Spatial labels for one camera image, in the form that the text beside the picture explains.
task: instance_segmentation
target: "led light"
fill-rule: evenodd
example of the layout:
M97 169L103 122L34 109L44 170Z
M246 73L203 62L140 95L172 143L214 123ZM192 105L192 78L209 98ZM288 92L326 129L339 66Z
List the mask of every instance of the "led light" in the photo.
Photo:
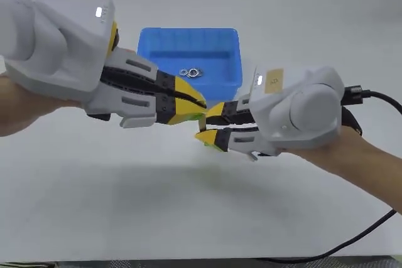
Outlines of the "led light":
M102 16L102 12L103 12L103 9L102 9L101 7L98 7L98 8L96 9L95 16L97 16L98 18L100 18L100 17Z

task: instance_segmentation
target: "metal washer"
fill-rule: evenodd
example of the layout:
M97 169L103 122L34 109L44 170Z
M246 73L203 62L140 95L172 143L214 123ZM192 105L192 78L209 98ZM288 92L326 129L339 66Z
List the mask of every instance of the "metal washer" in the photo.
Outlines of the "metal washer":
M197 78L202 76L202 71L198 68L190 68L187 73L189 78Z

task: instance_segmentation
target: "small metal part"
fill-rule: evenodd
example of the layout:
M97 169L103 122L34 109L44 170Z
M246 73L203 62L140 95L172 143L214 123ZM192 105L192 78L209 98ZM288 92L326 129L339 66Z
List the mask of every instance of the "small metal part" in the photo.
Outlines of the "small metal part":
M188 70L187 69L180 69L178 74L183 76L183 77L185 77L186 75L188 75Z
M202 76L202 71L198 68L190 68L187 73L189 78L198 78Z
M207 130L207 117L205 114L198 120L198 128L200 129L200 132Z

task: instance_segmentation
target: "white knob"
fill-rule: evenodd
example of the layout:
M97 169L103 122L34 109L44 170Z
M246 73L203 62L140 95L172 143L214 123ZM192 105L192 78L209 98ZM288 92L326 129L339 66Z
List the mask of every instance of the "white knob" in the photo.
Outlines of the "white knob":
M323 84L304 87L290 105L290 119L301 131L321 131L338 117L340 99L337 92Z
M0 0L0 55L25 61L35 48L32 0Z

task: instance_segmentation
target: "metal nut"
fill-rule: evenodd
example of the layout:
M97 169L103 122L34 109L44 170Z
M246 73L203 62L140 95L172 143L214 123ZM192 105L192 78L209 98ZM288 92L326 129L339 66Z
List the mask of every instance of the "metal nut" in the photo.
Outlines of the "metal nut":
M188 75L188 70L187 69L180 69L178 74L183 76L183 77L185 77L186 75Z

